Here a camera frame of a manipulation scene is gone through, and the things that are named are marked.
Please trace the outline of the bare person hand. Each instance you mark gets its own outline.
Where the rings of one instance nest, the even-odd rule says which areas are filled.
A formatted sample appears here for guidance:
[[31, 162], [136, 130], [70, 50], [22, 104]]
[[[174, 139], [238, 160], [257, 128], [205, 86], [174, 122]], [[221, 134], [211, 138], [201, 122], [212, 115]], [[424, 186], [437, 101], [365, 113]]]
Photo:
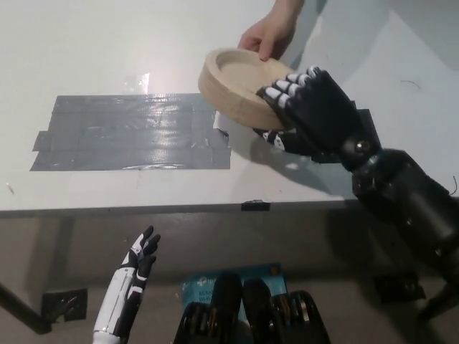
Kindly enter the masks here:
[[240, 37], [238, 49], [256, 52], [262, 61], [279, 60], [293, 40], [303, 0], [276, 0], [269, 13]]

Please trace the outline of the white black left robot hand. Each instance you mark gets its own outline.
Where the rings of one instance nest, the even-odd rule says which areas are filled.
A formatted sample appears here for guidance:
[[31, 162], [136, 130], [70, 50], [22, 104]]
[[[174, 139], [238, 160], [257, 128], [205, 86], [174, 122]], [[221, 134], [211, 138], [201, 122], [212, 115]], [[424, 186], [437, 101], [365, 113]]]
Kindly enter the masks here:
[[149, 226], [134, 241], [114, 272], [93, 329], [93, 342], [127, 343], [156, 261], [161, 236]]

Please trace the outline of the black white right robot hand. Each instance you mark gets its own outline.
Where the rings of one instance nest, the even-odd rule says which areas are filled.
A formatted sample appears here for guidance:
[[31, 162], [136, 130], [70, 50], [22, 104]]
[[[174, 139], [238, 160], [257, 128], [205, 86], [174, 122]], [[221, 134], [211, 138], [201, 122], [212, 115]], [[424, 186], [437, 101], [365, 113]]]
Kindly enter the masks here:
[[372, 154], [370, 135], [356, 106], [318, 67], [293, 73], [257, 91], [286, 127], [255, 132], [287, 153], [316, 157], [334, 156], [348, 170], [363, 164]]

